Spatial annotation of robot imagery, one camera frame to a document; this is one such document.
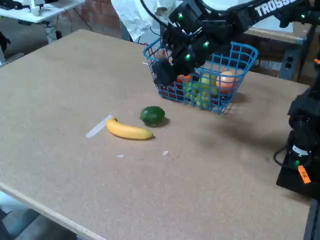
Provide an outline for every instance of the brick wall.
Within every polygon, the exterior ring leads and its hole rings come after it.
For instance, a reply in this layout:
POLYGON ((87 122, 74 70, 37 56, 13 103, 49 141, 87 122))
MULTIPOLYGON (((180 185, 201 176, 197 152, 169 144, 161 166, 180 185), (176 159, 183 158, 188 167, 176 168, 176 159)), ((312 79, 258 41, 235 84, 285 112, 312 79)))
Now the brick wall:
MULTIPOLYGON (((82 18, 93 25, 100 25, 111 29, 120 29, 119 17, 111 4, 111 0, 86 0, 86 4, 76 8, 82 18)), ((79 16, 70 11, 72 21, 80 21, 79 16)))

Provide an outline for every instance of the electronic device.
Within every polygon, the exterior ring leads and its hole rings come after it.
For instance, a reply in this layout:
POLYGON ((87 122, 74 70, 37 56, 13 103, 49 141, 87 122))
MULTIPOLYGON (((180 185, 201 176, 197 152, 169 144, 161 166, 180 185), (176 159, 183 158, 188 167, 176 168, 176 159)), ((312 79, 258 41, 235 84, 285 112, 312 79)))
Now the electronic device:
POLYGON ((30 12, 36 17, 40 15, 40 10, 46 3, 45 0, 17 0, 17 1, 21 4, 21 6, 15 8, 16 10, 28 8, 30 12))
POLYGON ((20 9, 22 4, 18 1, 12 0, 0 0, 0 9, 11 10, 11 9, 20 9))
MULTIPOLYGON (((171 22, 160 21, 140 0, 145 10, 163 27, 162 47, 172 52, 172 62, 161 59, 151 67, 156 84, 170 85, 178 75, 191 74, 212 53, 228 51, 230 42, 257 22, 270 16, 280 27, 291 22, 320 24, 320 0, 253 0, 216 11, 202 0, 184 0, 169 15, 171 22)), ((320 53, 315 60, 320 69, 320 53)), ((320 73, 314 85, 292 102, 288 111, 289 133, 285 146, 274 154, 281 166, 277 185, 320 200, 320 73), (283 163, 277 156, 286 151, 283 163)))

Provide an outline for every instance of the blue wire basket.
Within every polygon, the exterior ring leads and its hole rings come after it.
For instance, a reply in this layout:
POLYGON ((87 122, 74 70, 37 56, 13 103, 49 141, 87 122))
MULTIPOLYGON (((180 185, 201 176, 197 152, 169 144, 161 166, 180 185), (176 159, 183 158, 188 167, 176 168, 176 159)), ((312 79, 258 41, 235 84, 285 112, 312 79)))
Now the blue wire basket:
MULTIPOLYGON (((149 45, 144 56, 153 77, 152 64, 161 58, 171 62, 171 52, 161 48, 161 38, 149 45)), ((159 94, 166 99, 190 104, 202 110, 221 114, 228 109, 236 92, 258 57, 258 50, 250 45, 231 42, 227 55, 212 54, 194 73, 177 77, 169 86, 155 84, 159 94)))

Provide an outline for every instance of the yellow banana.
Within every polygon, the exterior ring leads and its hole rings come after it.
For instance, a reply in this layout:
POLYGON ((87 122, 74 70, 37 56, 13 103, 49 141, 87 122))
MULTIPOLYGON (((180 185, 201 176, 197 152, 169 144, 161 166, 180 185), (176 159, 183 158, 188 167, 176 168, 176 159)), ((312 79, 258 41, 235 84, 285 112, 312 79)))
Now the yellow banana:
POLYGON ((113 135, 126 139, 146 140, 153 136, 151 131, 120 123, 115 117, 106 122, 106 127, 113 135))

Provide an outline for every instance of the lime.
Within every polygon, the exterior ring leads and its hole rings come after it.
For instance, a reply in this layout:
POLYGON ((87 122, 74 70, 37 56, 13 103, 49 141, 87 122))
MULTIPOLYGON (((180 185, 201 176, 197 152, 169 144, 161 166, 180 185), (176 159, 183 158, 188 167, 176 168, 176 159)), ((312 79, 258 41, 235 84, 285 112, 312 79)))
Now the lime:
POLYGON ((140 119, 148 126, 156 127, 165 119, 165 111, 159 106, 148 106, 141 111, 140 119))

